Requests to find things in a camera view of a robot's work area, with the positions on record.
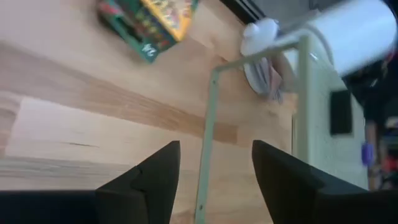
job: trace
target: white cylinder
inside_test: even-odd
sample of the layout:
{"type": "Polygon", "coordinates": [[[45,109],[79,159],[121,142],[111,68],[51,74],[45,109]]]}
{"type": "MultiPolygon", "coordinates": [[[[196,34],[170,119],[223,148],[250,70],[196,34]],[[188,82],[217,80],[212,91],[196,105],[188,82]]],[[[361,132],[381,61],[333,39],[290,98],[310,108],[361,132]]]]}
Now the white cylinder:
{"type": "Polygon", "coordinates": [[[341,77],[388,54],[397,35],[395,16],[380,0],[343,2],[305,27],[325,44],[341,77]]]}

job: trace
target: metal bar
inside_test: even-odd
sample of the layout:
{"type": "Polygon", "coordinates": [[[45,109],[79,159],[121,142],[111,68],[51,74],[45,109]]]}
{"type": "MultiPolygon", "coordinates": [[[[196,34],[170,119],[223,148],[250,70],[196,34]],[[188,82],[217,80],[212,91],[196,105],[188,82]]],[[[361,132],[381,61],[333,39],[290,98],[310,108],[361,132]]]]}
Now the metal bar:
{"type": "Polygon", "coordinates": [[[218,101],[218,80],[220,79],[220,73],[231,68],[242,66],[245,63],[255,62],[256,60],[260,60],[263,57],[269,57],[284,50],[296,47],[298,47],[297,42],[286,44],[283,46],[269,48],[257,54],[243,57],[234,62],[226,63],[224,65],[216,67],[211,72],[210,90],[208,96],[206,122],[205,122],[205,133],[203,137],[203,144],[201,150],[197,203],[195,208],[195,224],[205,224],[206,202],[207,202],[208,182],[209,182],[209,173],[210,173],[210,159],[211,159],[211,151],[213,149],[214,124],[217,119],[216,106],[218,101]]]}

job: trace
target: box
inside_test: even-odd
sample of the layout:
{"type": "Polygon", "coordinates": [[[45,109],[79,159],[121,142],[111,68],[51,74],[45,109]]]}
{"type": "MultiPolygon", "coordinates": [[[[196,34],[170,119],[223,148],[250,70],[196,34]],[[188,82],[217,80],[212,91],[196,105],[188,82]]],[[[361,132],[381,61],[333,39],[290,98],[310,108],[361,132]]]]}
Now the box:
{"type": "Polygon", "coordinates": [[[146,61],[180,42],[198,0],[102,0],[98,12],[146,61]]]}

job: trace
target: purple object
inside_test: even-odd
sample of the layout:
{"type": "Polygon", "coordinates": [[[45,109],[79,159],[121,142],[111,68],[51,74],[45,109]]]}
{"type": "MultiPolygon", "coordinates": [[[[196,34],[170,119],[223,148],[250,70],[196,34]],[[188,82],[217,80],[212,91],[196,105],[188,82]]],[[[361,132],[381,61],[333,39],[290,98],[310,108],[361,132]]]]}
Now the purple object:
{"type": "Polygon", "coordinates": [[[370,166],[373,163],[373,145],[364,143],[362,145],[362,163],[365,166],[370,166]]]}

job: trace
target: light wood surface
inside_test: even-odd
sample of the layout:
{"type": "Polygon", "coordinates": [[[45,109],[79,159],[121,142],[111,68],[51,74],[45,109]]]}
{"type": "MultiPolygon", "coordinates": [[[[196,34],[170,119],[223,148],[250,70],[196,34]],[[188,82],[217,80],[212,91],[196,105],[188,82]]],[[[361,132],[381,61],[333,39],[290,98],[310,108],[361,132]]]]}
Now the light wood surface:
{"type": "MultiPolygon", "coordinates": [[[[0,1],[0,189],[95,189],[180,140],[172,223],[192,223],[210,71],[240,57],[243,25],[203,0],[185,40],[149,65],[94,6],[0,1]]],[[[220,84],[208,223],[269,223],[251,141],[290,152],[295,96],[265,102],[241,70],[220,84]]]]}

